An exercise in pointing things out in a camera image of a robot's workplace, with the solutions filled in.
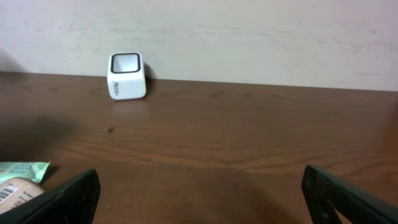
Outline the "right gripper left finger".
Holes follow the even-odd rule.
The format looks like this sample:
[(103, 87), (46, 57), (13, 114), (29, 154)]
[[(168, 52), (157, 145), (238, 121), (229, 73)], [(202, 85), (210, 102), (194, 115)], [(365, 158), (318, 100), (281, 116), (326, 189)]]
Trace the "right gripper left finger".
[(1, 224), (92, 224), (100, 192), (97, 171), (88, 169), (1, 214)]

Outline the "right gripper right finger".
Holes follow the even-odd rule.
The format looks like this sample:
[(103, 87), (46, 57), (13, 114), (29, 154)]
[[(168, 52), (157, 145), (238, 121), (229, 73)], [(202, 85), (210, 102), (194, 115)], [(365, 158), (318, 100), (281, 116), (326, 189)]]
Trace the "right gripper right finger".
[(302, 192), (312, 222), (339, 223), (342, 214), (351, 223), (397, 224), (397, 207), (308, 164)]

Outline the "mint green wipes packet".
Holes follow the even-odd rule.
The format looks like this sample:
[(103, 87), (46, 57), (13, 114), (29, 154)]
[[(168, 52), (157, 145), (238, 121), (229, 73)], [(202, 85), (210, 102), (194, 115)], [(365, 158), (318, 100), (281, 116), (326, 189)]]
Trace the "mint green wipes packet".
[(49, 167), (49, 162), (1, 162), (1, 183), (20, 177), (41, 183)]

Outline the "green-lidded white jar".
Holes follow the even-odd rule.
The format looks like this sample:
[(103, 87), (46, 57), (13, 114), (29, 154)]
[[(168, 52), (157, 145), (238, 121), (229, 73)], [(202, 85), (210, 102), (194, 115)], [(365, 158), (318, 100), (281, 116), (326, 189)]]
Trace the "green-lidded white jar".
[(14, 177), (1, 184), (1, 213), (16, 208), (41, 195), (45, 190), (35, 182), (22, 177)]

